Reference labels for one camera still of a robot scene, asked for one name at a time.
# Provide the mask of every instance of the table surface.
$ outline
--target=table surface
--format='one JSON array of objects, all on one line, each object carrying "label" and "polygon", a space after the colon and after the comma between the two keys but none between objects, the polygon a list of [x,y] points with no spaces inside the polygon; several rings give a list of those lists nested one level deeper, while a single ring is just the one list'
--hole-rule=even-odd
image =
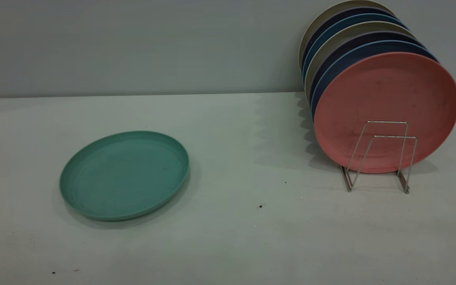
[{"label": "table surface", "polygon": [[[129,130],[178,139],[186,187],[125,222],[69,209],[68,159]],[[0,99],[0,285],[456,284],[456,126],[409,195],[392,175],[357,184],[299,92]]]}]

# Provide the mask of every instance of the green plate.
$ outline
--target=green plate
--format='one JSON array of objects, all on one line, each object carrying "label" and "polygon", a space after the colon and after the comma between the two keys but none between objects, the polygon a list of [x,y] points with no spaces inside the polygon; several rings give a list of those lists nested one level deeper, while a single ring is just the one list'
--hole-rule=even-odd
[{"label": "green plate", "polygon": [[168,135],[123,132],[82,148],[66,164],[65,201],[96,220],[128,220],[168,202],[188,175],[184,146]]}]

